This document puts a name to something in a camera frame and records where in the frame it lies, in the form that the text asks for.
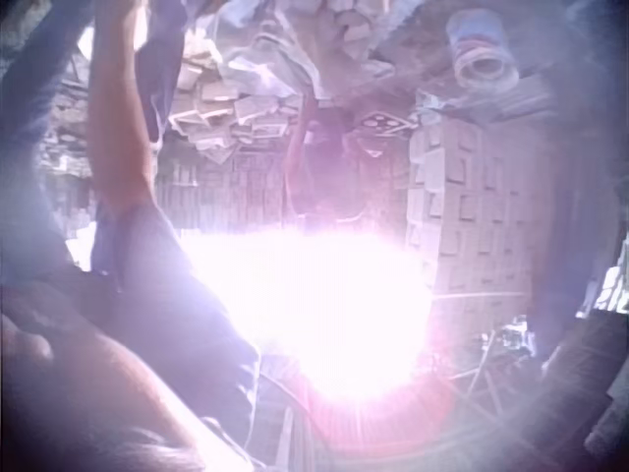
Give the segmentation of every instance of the lens flare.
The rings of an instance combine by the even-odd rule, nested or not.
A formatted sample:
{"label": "lens flare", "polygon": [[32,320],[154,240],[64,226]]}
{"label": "lens flare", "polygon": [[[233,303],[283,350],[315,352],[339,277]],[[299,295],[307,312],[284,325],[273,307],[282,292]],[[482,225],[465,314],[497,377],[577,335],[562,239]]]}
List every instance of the lens flare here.
{"label": "lens flare", "polygon": [[[134,49],[139,50],[148,38],[148,19],[145,7],[140,7],[138,18],[136,20],[136,29],[134,33]],[[79,38],[78,48],[84,55],[85,59],[91,60],[92,46],[94,43],[94,26],[87,27],[82,36]]]}
{"label": "lens flare", "polygon": [[[91,233],[72,243],[78,260]],[[287,231],[185,235],[182,245],[237,329],[297,359],[320,394],[369,400],[410,379],[429,307],[412,254],[372,236]]]}

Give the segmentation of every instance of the person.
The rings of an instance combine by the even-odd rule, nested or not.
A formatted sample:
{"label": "person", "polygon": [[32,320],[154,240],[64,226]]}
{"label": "person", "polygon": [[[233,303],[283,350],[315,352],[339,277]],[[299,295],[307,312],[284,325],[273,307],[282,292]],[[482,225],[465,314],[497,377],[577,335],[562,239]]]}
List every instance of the person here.
{"label": "person", "polygon": [[[233,441],[245,444],[259,355],[195,277],[155,204],[147,114],[154,120],[162,117],[154,108],[142,107],[155,103],[146,97],[156,94],[142,87],[141,75],[161,77],[162,70],[155,61],[155,69],[143,69],[142,56],[160,50],[166,29],[150,36],[139,52],[136,77],[131,41],[136,11],[117,11],[133,3],[95,5],[99,15],[90,71],[88,156],[106,218],[106,224],[99,221],[97,239],[107,270],[83,272],[73,264],[37,179],[37,150],[52,100],[94,14],[91,1],[56,0],[0,85],[0,282],[20,286],[40,281],[54,287],[82,316],[138,354],[209,426],[218,423]],[[182,5],[152,3],[154,24],[173,21],[159,13],[160,6],[169,4]]]}
{"label": "person", "polygon": [[284,179],[290,207],[307,228],[355,221],[365,209],[350,132],[346,112],[319,108],[312,90],[305,95],[286,153]]}
{"label": "person", "polygon": [[49,284],[3,287],[2,302],[3,471],[253,469]]}

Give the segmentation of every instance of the white block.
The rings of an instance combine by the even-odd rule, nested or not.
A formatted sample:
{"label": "white block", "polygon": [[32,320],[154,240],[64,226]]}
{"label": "white block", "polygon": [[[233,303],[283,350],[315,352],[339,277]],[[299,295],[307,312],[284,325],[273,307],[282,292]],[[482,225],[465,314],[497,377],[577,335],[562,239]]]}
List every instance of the white block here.
{"label": "white block", "polygon": [[197,102],[197,112],[203,118],[233,115],[234,103],[231,101],[213,101],[211,103],[199,101]]}
{"label": "white block", "polygon": [[445,149],[438,147],[425,153],[426,189],[430,192],[445,191]]}
{"label": "white block", "polygon": [[331,10],[323,10],[316,16],[316,36],[326,47],[339,39],[342,32]]}
{"label": "white block", "polygon": [[411,181],[412,185],[424,185],[426,183],[426,170],[424,166],[421,164],[412,164],[411,165],[411,175],[413,180]]}
{"label": "white block", "polygon": [[369,48],[370,41],[368,38],[343,43],[343,51],[345,54],[359,62],[367,60]]}
{"label": "white block", "polygon": [[177,117],[174,121],[177,123],[190,123],[194,125],[207,126],[207,122],[198,113],[188,113]]}
{"label": "white block", "polygon": [[387,151],[390,140],[376,136],[366,135],[356,138],[356,144],[362,148],[368,155],[378,158]]}
{"label": "white block", "polygon": [[409,223],[424,223],[427,193],[424,189],[409,189],[406,207],[406,219]]}
{"label": "white block", "polygon": [[281,138],[288,129],[288,118],[286,116],[265,116],[257,118],[252,123],[254,138]]}
{"label": "white block", "polygon": [[229,128],[221,128],[206,131],[196,131],[188,135],[188,139],[198,150],[206,150],[212,148],[228,148],[234,143],[234,139]]}
{"label": "white block", "polygon": [[205,120],[201,120],[200,122],[192,120],[175,120],[175,123],[178,125],[181,132],[186,136],[202,135],[203,133],[208,133],[211,131],[207,126],[207,122]]}
{"label": "white block", "polygon": [[321,100],[317,101],[317,105],[319,108],[334,108],[336,106],[336,103],[328,98],[322,98]]}
{"label": "white block", "polygon": [[275,7],[279,9],[280,12],[285,12],[289,8],[293,6],[293,0],[275,0]]}
{"label": "white block", "polygon": [[232,126],[231,130],[232,136],[236,138],[240,138],[243,136],[250,137],[253,134],[251,126],[234,125]]}
{"label": "white block", "polygon": [[395,74],[395,66],[388,62],[377,61],[370,59],[362,65],[362,70],[365,74],[369,74],[373,78],[382,79],[390,77]]}
{"label": "white block", "polygon": [[227,159],[232,156],[235,150],[236,147],[228,147],[226,149],[212,149],[205,151],[203,155],[208,159],[216,162],[218,165],[222,165],[227,161]]}
{"label": "white block", "polygon": [[424,151],[424,130],[417,129],[411,136],[411,140],[409,141],[409,160],[418,165],[422,165],[425,162]]}
{"label": "white block", "polygon": [[335,13],[352,10],[354,8],[354,0],[327,0],[327,8]]}
{"label": "white block", "polygon": [[389,0],[356,0],[356,10],[363,15],[376,19],[387,13]]}
{"label": "white block", "polygon": [[252,145],[256,140],[254,140],[251,136],[239,136],[238,141],[243,145]]}
{"label": "white block", "polygon": [[191,113],[197,114],[195,108],[195,101],[188,93],[178,93],[175,95],[173,104],[170,108],[170,118],[176,119],[180,116],[189,115]]}
{"label": "white block", "polygon": [[335,22],[339,27],[357,27],[364,23],[369,23],[369,20],[356,10],[348,10],[336,15]]}
{"label": "white block", "polygon": [[368,39],[372,35],[372,26],[369,22],[365,21],[359,25],[348,27],[345,30],[343,39],[345,42],[358,41],[361,39]]}
{"label": "white block", "polygon": [[323,0],[290,0],[291,7],[299,13],[314,15],[321,8]]}
{"label": "white block", "polygon": [[237,88],[219,81],[203,85],[201,98],[203,101],[227,101],[235,100],[239,95]]}
{"label": "white block", "polygon": [[406,228],[406,244],[411,247],[420,247],[422,245],[422,228],[415,224],[408,224]]}
{"label": "white block", "polygon": [[273,113],[279,108],[279,101],[276,96],[252,95],[236,100],[234,108],[238,123],[242,125],[258,116]]}
{"label": "white block", "polygon": [[286,106],[286,105],[280,106],[277,111],[279,111],[282,115],[285,115],[285,116],[297,116],[297,115],[299,115],[299,109],[293,108],[291,106]]}
{"label": "white block", "polygon": [[177,89],[184,91],[191,91],[203,69],[201,67],[193,66],[191,64],[182,64],[179,78],[177,79]]}
{"label": "white block", "polygon": [[291,108],[300,109],[302,107],[302,102],[304,98],[301,95],[289,95],[282,101],[282,104],[285,106],[290,106]]}

